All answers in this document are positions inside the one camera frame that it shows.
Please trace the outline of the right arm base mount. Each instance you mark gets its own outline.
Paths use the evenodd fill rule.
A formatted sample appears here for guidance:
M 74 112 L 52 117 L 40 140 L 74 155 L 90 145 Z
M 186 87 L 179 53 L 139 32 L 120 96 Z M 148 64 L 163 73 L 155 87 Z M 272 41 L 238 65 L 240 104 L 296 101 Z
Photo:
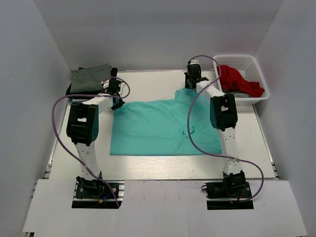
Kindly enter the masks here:
M 206 193 L 207 210 L 251 210 L 253 201 L 244 201 L 252 197 L 249 182 L 230 188 L 226 181 L 206 182 L 201 186 Z

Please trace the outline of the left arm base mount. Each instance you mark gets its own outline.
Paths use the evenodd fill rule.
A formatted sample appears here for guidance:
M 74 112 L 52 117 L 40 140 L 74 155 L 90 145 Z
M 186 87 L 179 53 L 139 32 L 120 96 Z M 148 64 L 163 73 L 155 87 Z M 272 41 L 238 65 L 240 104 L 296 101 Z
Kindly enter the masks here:
M 98 180 L 77 178 L 72 209 L 118 209 L 124 194 L 124 182 L 109 182 L 111 188 Z

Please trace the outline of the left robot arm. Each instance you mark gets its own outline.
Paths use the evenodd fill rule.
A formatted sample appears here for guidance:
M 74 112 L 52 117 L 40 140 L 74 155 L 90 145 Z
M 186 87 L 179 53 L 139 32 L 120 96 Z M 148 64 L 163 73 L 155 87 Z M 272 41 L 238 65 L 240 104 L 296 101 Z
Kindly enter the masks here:
M 95 141 L 99 133 L 99 114 L 105 110 L 120 108 L 124 102 L 120 97 L 122 81 L 109 79 L 105 94 L 71 104 L 66 128 L 67 136 L 73 142 L 81 165 L 82 178 L 102 178 L 96 157 Z

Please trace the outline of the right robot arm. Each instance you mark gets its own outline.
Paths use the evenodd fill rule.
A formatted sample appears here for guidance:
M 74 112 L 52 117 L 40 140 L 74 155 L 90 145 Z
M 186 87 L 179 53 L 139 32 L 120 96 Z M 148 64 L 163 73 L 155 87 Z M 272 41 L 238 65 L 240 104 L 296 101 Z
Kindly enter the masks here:
M 201 75 L 201 67 L 197 60 L 188 62 L 185 72 L 185 88 L 194 90 L 210 102 L 210 122 L 217 131 L 222 153 L 216 157 L 225 158 L 223 176 L 244 176 L 242 166 L 238 161 L 236 145 L 237 108 L 235 98 L 225 94 L 211 84 L 209 79 Z

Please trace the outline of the teal t shirt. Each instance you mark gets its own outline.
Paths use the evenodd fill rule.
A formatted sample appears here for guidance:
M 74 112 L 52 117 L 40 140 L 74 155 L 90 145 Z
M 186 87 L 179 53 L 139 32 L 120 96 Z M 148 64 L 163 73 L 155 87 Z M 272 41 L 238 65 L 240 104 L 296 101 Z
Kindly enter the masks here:
M 114 156 L 196 156 L 198 148 L 221 154 L 210 122 L 209 102 L 190 89 L 175 97 L 129 102 L 115 110 L 110 154 Z

